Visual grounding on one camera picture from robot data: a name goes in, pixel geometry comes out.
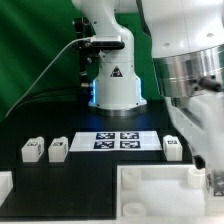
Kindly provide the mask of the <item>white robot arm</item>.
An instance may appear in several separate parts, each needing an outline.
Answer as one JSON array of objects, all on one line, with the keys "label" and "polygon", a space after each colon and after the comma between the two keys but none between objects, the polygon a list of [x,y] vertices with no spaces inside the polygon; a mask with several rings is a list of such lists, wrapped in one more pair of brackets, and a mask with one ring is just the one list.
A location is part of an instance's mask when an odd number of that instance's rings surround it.
[{"label": "white robot arm", "polygon": [[152,40],[159,93],[174,127],[211,171],[224,172],[224,0],[71,0],[100,49],[91,105],[127,111],[146,103],[134,71],[134,37],[115,19],[138,12]]}]

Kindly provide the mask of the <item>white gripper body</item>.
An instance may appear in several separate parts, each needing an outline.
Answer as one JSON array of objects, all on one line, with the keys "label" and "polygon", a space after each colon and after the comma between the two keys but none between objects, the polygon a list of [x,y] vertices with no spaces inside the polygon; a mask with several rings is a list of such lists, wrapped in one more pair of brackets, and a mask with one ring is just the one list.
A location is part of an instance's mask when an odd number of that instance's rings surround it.
[{"label": "white gripper body", "polygon": [[185,109],[166,98],[173,126],[187,140],[206,166],[224,172],[224,93],[191,97]]}]

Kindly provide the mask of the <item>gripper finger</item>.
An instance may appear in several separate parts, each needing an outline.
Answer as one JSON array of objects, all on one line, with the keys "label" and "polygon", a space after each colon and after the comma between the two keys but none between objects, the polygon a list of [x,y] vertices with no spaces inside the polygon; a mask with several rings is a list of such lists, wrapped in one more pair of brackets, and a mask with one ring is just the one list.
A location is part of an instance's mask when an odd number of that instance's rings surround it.
[{"label": "gripper finger", "polygon": [[197,169],[201,170],[205,167],[205,161],[200,155],[194,156],[194,164]]}]

